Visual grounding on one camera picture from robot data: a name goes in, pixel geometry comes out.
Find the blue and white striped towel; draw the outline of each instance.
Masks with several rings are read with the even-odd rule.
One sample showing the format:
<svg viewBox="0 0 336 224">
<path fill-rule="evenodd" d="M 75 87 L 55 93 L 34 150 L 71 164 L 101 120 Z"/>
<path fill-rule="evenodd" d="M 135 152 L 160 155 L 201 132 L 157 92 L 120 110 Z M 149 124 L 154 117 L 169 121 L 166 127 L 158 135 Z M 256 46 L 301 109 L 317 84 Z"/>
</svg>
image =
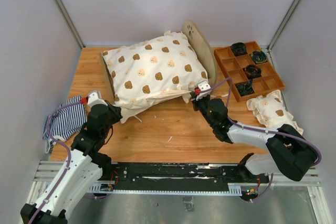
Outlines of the blue and white striped towel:
<svg viewBox="0 0 336 224">
<path fill-rule="evenodd" d="M 79 95 L 58 106 L 65 106 L 71 103 L 79 102 L 82 97 Z M 62 141 L 69 139 L 74 133 L 79 132 L 80 128 L 86 123 L 87 117 L 84 104 L 76 104 L 58 111 L 50 121 L 50 131 L 55 138 Z M 54 144 L 47 134 L 47 122 L 44 127 L 43 140 L 46 140 L 46 153 L 53 150 Z"/>
</svg>

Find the pillow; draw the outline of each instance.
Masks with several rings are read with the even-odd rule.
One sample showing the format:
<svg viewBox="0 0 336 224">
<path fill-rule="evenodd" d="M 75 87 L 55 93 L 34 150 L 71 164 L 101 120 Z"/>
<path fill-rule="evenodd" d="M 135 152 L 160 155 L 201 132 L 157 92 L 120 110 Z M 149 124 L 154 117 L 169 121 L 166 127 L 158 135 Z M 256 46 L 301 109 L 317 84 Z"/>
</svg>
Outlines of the pillow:
<svg viewBox="0 0 336 224">
<path fill-rule="evenodd" d="M 115 105 L 122 109 L 122 123 L 162 101 L 183 95 L 187 103 L 189 88 L 207 80 L 206 70 L 183 33 L 168 31 L 102 54 L 113 79 Z"/>
<path fill-rule="evenodd" d="M 247 108 L 253 111 L 253 115 L 259 123 L 270 128 L 280 128 L 283 124 L 293 126 L 301 135 L 303 129 L 299 128 L 297 123 L 293 121 L 293 116 L 286 111 L 282 102 L 280 90 L 275 90 L 266 97 L 262 95 L 249 99 L 246 102 Z"/>
</svg>

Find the wooden table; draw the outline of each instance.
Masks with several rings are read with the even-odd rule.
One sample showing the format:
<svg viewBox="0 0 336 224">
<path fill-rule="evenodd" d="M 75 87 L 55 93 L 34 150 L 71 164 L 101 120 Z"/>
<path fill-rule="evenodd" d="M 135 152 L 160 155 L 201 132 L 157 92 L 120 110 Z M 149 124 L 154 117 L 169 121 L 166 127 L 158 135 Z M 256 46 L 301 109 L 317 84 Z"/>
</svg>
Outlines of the wooden table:
<svg viewBox="0 0 336 224">
<path fill-rule="evenodd" d="M 92 90 L 101 91 L 105 100 L 111 100 L 109 81 L 99 52 L 111 48 L 84 48 L 72 82 L 69 97 L 86 97 Z M 218 69 L 218 80 L 224 76 Z M 214 95 L 227 94 L 228 84 L 214 91 Z M 236 102 L 232 95 L 229 104 L 232 119 L 246 124 L 261 126 L 245 102 Z M 142 123 L 130 118 L 126 123 L 115 124 L 110 142 L 100 152 L 109 155 L 115 162 L 202 162 L 238 163 L 247 153 L 267 153 L 245 144 L 220 142 L 212 133 L 199 112 L 194 112 L 192 103 L 185 104 L 182 98 L 155 105 L 138 114 Z M 66 144 L 70 146 L 75 135 Z M 51 161 L 63 161 L 66 150 L 56 145 Z"/>
</svg>

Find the wooden compartment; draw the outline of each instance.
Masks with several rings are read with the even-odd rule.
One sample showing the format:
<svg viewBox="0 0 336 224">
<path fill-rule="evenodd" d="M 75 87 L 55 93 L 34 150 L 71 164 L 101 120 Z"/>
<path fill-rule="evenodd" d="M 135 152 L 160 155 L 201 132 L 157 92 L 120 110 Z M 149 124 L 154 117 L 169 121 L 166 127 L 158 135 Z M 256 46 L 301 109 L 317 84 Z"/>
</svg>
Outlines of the wooden compartment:
<svg viewBox="0 0 336 224">
<path fill-rule="evenodd" d="M 231 51 L 230 47 L 223 47 L 215 50 L 215 56 L 221 60 L 235 58 L 235 55 Z"/>
<path fill-rule="evenodd" d="M 253 53 L 253 51 L 261 50 L 259 45 L 255 41 L 247 42 L 245 43 L 247 54 L 250 55 Z"/>
<path fill-rule="evenodd" d="M 235 57 L 230 47 L 215 49 L 215 57 L 217 63 L 222 70 L 224 76 L 231 77 L 233 80 L 232 93 L 238 102 L 247 101 L 259 95 L 266 95 L 274 90 L 283 90 L 285 85 L 279 75 L 276 73 L 274 67 L 267 60 L 265 63 L 258 64 L 261 69 L 261 77 L 253 79 L 252 88 L 254 93 L 241 96 L 235 86 L 237 83 L 248 81 L 243 68 L 254 64 L 251 59 L 251 54 L 255 50 L 261 50 L 255 41 L 245 43 L 248 55 Z"/>
<path fill-rule="evenodd" d="M 272 76 L 273 74 L 276 74 L 273 66 L 270 63 L 262 63 L 257 65 L 258 68 L 261 69 L 261 76 L 266 77 L 266 76 Z"/>
<path fill-rule="evenodd" d="M 282 82 L 282 80 L 277 74 L 264 77 L 264 80 L 266 81 L 267 86 L 272 90 L 276 90 L 276 89 L 283 90 L 285 88 L 284 83 Z"/>
<path fill-rule="evenodd" d="M 250 64 L 254 64 L 250 55 L 242 55 L 236 57 L 241 68 L 245 68 Z"/>
<path fill-rule="evenodd" d="M 269 87 L 263 78 L 253 79 L 252 88 L 255 93 L 263 93 L 264 91 L 269 90 Z"/>
<path fill-rule="evenodd" d="M 242 69 L 236 69 L 236 70 L 229 71 L 228 74 L 232 78 L 234 84 L 248 81 Z"/>
<path fill-rule="evenodd" d="M 235 58 L 230 58 L 226 60 L 222 60 L 224 67 L 227 71 L 231 71 L 234 69 L 239 69 L 240 65 L 238 64 L 238 61 Z"/>
</svg>

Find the bear face print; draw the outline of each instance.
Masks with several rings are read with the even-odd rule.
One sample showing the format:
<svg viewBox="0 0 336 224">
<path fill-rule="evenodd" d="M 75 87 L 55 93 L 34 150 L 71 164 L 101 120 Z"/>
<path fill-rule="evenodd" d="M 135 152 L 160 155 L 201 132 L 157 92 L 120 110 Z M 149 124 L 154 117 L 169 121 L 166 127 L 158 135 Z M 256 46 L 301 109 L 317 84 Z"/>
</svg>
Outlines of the bear face print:
<svg viewBox="0 0 336 224">
<path fill-rule="evenodd" d="M 146 86 L 142 87 L 142 92 L 145 93 L 145 94 L 149 94 L 151 92 L 151 90 L 149 89 L 149 86 L 146 85 Z"/>
<path fill-rule="evenodd" d="M 144 76 L 145 75 L 145 70 L 142 68 L 142 69 L 139 69 L 138 70 L 138 76 Z"/>
<path fill-rule="evenodd" d="M 186 56 L 187 54 L 185 53 L 185 51 L 183 51 L 183 50 L 181 50 L 180 52 L 179 52 L 179 54 L 181 55 L 181 56 Z"/>
<path fill-rule="evenodd" d="M 140 60 L 140 56 L 139 56 L 139 54 L 135 54 L 135 55 L 133 55 L 133 60 Z"/>
<path fill-rule="evenodd" d="M 260 102 L 260 105 L 261 105 L 261 106 L 267 106 L 267 105 L 268 105 L 268 101 L 261 101 L 261 102 Z"/>
<path fill-rule="evenodd" d="M 150 59 L 151 63 L 157 63 L 158 62 L 157 60 L 158 59 L 157 59 L 156 56 L 152 56 L 151 59 Z"/>
<path fill-rule="evenodd" d="M 277 110 L 275 113 L 277 113 L 278 116 L 283 116 L 283 110 Z"/>
<path fill-rule="evenodd" d="M 168 65 L 168 67 L 170 67 L 170 68 L 175 67 L 175 63 L 174 63 L 173 60 L 168 61 L 168 62 L 167 62 L 167 65 Z"/>
<path fill-rule="evenodd" d="M 133 88 L 133 85 L 132 85 L 131 81 L 125 82 L 125 88 L 127 88 L 127 89 L 132 89 Z"/>
<path fill-rule="evenodd" d="M 192 72 L 193 69 L 191 68 L 190 64 L 184 66 L 184 70 L 187 72 Z"/>
<path fill-rule="evenodd" d="M 156 74 L 155 74 L 155 78 L 156 78 L 156 80 L 158 80 L 158 81 L 162 81 L 163 77 L 162 77 L 161 72 L 156 73 Z"/>
<path fill-rule="evenodd" d="M 174 84 L 178 84 L 180 82 L 180 80 L 178 79 L 178 76 L 175 76 L 173 79 L 172 79 L 173 83 Z"/>
<path fill-rule="evenodd" d="M 168 49 L 168 47 L 163 47 L 163 48 L 162 48 L 162 51 L 163 51 L 163 52 L 169 52 L 169 49 Z"/>
<path fill-rule="evenodd" d="M 118 62 L 119 62 L 119 63 L 122 63 L 122 62 L 124 62 L 124 61 L 125 61 L 124 56 L 121 56 L 121 57 L 118 59 Z"/>
</svg>

